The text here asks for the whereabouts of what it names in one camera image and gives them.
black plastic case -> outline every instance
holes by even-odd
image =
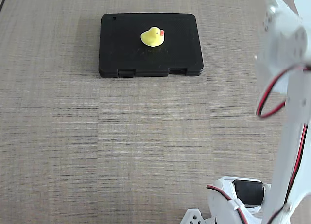
[[[148,47],[140,34],[152,26],[164,30],[165,41]],[[203,59],[192,14],[105,14],[101,22],[99,73],[103,78],[198,76]]]

